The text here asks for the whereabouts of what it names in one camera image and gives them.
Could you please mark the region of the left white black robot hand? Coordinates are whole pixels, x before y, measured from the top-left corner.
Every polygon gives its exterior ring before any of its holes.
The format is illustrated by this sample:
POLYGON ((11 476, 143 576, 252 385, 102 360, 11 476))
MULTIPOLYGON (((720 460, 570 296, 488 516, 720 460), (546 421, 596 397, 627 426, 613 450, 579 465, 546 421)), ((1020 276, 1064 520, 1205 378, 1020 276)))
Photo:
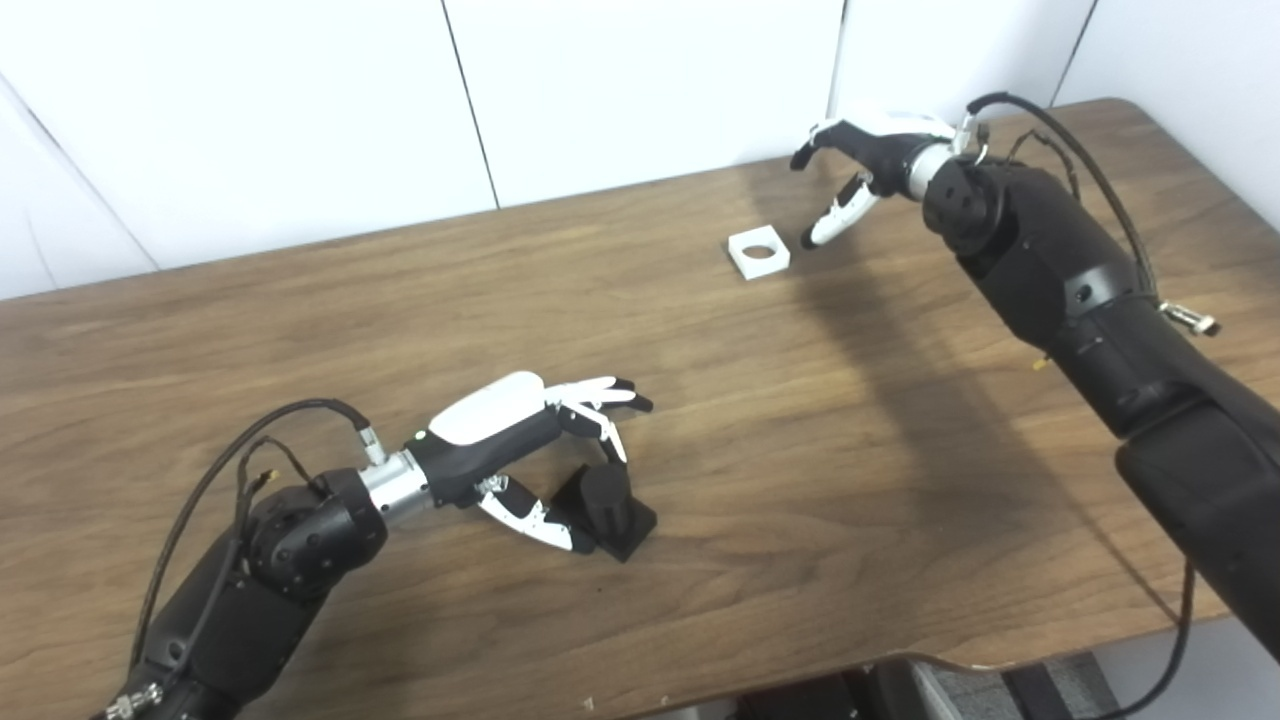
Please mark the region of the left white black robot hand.
POLYGON ((612 407, 650 413, 631 380, 604 375, 548 386, 515 372, 435 415, 398 452, 371 452, 358 474, 388 527, 429 507, 479 507, 511 530, 550 547, 628 561, 657 524, 632 492, 628 456, 612 407), (507 471, 563 434, 599 443, 605 460, 580 468, 543 501, 507 471))

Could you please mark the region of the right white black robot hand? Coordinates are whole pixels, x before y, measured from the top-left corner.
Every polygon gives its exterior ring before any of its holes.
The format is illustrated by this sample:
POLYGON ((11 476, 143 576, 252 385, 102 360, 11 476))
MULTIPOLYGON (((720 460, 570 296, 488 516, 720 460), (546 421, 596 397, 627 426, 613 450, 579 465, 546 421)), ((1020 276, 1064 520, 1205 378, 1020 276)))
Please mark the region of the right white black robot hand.
POLYGON ((933 177, 946 161, 960 156, 977 127, 972 113, 951 126, 932 115, 874 108, 855 111, 850 118, 818 122, 792 155, 790 169, 804 170, 823 149, 841 152, 861 169, 803 233, 800 245, 813 250, 829 243, 882 199, 902 196, 920 202, 933 177))

